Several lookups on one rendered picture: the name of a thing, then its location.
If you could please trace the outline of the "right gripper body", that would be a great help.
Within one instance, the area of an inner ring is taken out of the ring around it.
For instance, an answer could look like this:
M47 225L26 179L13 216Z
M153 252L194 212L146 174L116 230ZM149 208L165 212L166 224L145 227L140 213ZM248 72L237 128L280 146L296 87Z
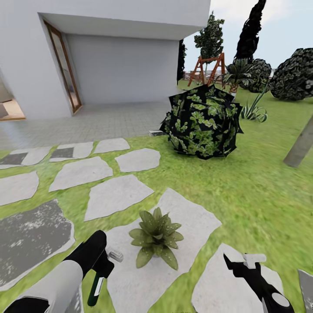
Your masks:
M258 277L265 279L261 276L261 264L255 262L255 269L249 269L243 262L233 262L233 274L235 277L244 277L249 286L252 284L252 281Z

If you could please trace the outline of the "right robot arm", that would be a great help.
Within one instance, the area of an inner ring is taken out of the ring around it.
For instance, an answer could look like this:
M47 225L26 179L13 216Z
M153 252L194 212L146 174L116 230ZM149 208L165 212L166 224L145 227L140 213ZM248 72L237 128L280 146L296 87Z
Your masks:
M261 263L266 262L263 253L242 254L246 262L231 262L224 254L224 260L235 277L244 277L259 297L264 313L295 313L291 302L273 285L261 276Z

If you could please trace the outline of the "insectifuge atomizer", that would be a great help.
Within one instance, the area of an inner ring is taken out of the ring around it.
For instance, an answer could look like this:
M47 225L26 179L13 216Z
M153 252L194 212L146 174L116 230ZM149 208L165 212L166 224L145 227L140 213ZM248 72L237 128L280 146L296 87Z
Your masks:
M94 306L97 303L97 299L99 297L100 294L100 289L102 287L102 283L103 283L104 277L102 275L100 275L99 273L96 273L95 278L94 278L94 282L93 282L93 286L87 301L87 304L89 306Z

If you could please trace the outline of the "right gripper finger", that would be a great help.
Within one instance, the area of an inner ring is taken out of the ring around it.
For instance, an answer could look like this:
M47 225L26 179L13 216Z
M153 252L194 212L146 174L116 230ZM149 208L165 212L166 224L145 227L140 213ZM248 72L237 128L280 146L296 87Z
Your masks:
M225 262L226 262L226 265L227 265L227 267L228 267L228 269L229 270L232 270L233 271L233 262L231 262L228 258L227 258L227 256L224 254L223 255L224 256L224 260L225 260Z

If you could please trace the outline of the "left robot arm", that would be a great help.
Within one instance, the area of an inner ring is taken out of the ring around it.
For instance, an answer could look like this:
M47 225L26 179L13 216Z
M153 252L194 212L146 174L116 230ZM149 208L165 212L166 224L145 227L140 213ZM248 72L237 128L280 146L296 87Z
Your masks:
M123 261L122 252L106 246L106 236L100 230L96 231L49 274L19 295L4 313L65 313L89 270L108 278L114 269L109 258Z

